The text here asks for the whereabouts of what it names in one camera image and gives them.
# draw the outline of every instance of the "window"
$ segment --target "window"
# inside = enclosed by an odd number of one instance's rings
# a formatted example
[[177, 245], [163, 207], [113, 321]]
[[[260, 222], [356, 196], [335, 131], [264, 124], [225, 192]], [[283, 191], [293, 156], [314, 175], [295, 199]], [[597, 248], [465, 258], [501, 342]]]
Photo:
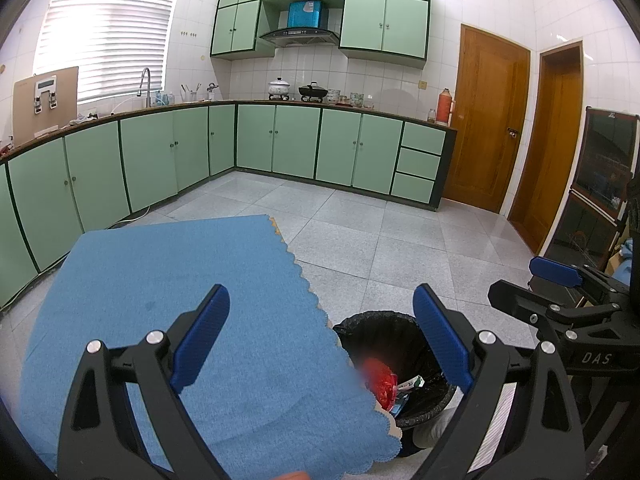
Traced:
[[146, 66], [161, 89], [173, 8], [174, 0], [51, 0], [33, 70], [79, 66], [79, 101], [137, 92]]

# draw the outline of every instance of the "black trash bag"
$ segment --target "black trash bag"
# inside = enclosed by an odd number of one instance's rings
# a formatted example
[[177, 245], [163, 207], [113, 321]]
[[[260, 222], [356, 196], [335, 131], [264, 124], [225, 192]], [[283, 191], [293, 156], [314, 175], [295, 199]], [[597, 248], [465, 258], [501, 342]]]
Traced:
[[444, 378], [415, 317], [391, 310], [372, 310], [348, 317], [335, 325], [334, 330], [356, 368], [367, 357], [375, 357], [398, 376], [398, 384], [422, 376], [424, 386], [412, 390], [396, 417], [396, 426], [401, 430], [427, 422], [453, 397], [456, 387]]

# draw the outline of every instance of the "metal bolt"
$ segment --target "metal bolt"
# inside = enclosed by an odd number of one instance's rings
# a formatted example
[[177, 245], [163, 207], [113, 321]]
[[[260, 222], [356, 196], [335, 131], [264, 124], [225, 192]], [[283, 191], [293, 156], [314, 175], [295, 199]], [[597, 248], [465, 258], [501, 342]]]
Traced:
[[545, 354], [552, 354], [556, 351], [556, 347], [551, 341], [543, 341], [540, 343], [540, 348]]
[[478, 335], [478, 339], [485, 345], [492, 345], [495, 343], [495, 334], [493, 332], [489, 332], [488, 330], [482, 330], [482, 332]]
[[95, 354], [101, 346], [102, 343], [100, 343], [100, 341], [98, 341], [97, 339], [94, 339], [93, 341], [89, 341], [88, 345], [86, 346], [86, 351], [89, 352], [89, 354]]
[[164, 334], [160, 330], [152, 330], [146, 335], [146, 342], [156, 345], [164, 339]]

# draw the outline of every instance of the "faucet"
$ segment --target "faucet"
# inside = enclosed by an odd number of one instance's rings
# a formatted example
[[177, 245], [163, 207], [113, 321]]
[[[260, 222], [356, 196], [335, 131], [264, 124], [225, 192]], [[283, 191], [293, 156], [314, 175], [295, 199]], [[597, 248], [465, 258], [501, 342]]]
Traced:
[[146, 78], [146, 108], [151, 108], [151, 70], [149, 70], [148, 66], [145, 66], [145, 69], [142, 71], [142, 77], [140, 78], [140, 88], [138, 88], [137, 97], [142, 95], [142, 82], [145, 80], [145, 72], [147, 75]]

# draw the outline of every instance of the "brown countertop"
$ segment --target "brown countertop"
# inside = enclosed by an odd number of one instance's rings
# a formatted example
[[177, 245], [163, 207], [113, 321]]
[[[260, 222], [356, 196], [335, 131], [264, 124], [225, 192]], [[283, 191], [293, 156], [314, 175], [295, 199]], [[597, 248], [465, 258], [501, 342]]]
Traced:
[[92, 126], [97, 126], [98, 124], [106, 124], [111, 123], [112, 121], [117, 121], [121, 119], [128, 119], [131, 117], [138, 117], [147, 114], [154, 114], [158, 112], [169, 112], [171, 110], [182, 110], [184, 108], [197, 108], [201, 106], [218, 106], [218, 105], [251, 105], [251, 104], [272, 104], [272, 105], [285, 105], [285, 106], [307, 106], [307, 107], [316, 107], [316, 108], [331, 108], [338, 110], [350, 110], [353, 112], [376, 115], [379, 117], [388, 117], [390, 119], [398, 119], [401, 121], [407, 121], [415, 124], [422, 124], [423, 126], [429, 126], [431, 128], [435, 128], [437, 130], [443, 131], [452, 131], [456, 130], [453, 128], [449, 128], [447, 126], [441, 126], [440, 124], [428, 123], [427, 121], [423, 121], [420, 119], [414, 119], [411, 117], [404, 117], [395, 114], [388, 114], [386, 112], [379, 112], [377, 110], [367, 110], [366, 108], [355, 108], [349, 106], [338, 106], [333, 104], [326, 103], [305, 103], [301, 101], [279, 101], [279, 100], [251, 100], [251, 101], [199, 101], [194, 103], [182, 103], [176, 105], [167, 105], [167, 106], [156, 106], [152, 108], [143, 108], [142, 110], [134, 110], [132, 112], [121, 112], [117, 114], [108, 115], [105, 117], [101, 117], [98, 119], [94, 119], [91, 121], [85, 121], [84, 123], [74, 124], [73, 126], [66, 126], [65, 128], [60, 128], [59, 130], [55, 130], [54, 132], [49, 132], [44, 134], [36, 139], [29, 140], [18, 146], [17, 148], [12, 149], [10, 152], [5, 153], [2, 157], [0, 157], [0, 164], [3, 162], [7, 162], [14, 158], [15, 156], [20, 155], [21, 153], [27, 152], [41, 144], [49, 142], [50, 140], [59, 139], [60, 137], [67, 136], [69, 134], [79, 132], [81, 130], [85, 130], [87, 128], [91, 128]]

